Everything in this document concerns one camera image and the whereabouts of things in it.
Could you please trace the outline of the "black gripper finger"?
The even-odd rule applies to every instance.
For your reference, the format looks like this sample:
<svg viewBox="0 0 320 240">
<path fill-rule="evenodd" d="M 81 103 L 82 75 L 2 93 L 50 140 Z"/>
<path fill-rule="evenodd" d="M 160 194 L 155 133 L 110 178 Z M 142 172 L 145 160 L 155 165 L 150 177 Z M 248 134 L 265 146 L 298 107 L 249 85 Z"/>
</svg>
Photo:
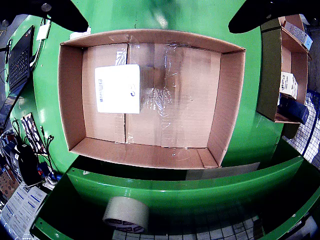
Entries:
<svg viewBox="0 0 320 240">
<path fill-rule="evenodd" d="M 70 0 L 2 0 L 0 25 L 7 27 L 18 15 L 32 15 L 51 20 L 72 31 L 86 32 L 88 21 Z"/>
<path fill-rule="evenodd" d="M 318 0 L 246 0 L 228 24 L 230 33 L 249 32 L 279 17 L 303 15 L 312 26 L 320 24 Z"/>
</svg>

